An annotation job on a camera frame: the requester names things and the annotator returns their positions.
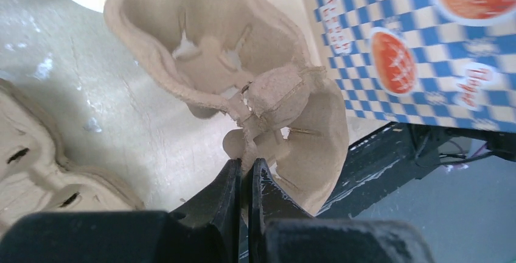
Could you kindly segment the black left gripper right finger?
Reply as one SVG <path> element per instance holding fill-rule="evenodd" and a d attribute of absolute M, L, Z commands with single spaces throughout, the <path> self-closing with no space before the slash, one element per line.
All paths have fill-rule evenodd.
<path fill-rule="evenodd" d="M 311 216 L 273 180 L 263 158 L 249 172 L 248 189 L 250 262 L 434 262 L 406 222 Z"/>

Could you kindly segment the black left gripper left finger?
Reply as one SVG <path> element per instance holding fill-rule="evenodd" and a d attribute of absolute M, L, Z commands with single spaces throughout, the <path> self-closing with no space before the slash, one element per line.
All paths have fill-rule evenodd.
<path fill-rule="evenodd" d="M 1 239 L 2 262 L 237 262 L 240 160 L 172 212 L 38 212 Z"/>

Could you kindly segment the brown pulp cup carrier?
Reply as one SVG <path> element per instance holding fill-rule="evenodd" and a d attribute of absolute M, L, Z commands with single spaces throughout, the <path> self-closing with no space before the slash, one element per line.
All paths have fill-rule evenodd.
<path fill-rule="evenodd" d="M 115 173 L 69 160 L 52 117 L 14 84 L 1 80 L 1 234 L 40 211 L 144 208 Z"/>

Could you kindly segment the single brown pulp carrier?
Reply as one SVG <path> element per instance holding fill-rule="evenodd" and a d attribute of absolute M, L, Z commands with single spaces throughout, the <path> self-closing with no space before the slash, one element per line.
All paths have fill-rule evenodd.
<path fill-rule="evenodd" d="M 257 158 L 309 214 L 332 193 L 349 146 L 342 93 L 300 28 L 267 0 L 106 0 L 105 21 L 152 79 L 223 140 L 247 174 Z"/>

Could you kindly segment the blue checkered paper bag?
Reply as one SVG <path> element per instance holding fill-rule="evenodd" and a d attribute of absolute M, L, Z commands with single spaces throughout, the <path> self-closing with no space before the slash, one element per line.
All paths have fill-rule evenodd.
<path fill-rule="evenodd" d="M 352 117 L 515 131 L 515 0 L 270 0 Z"/>

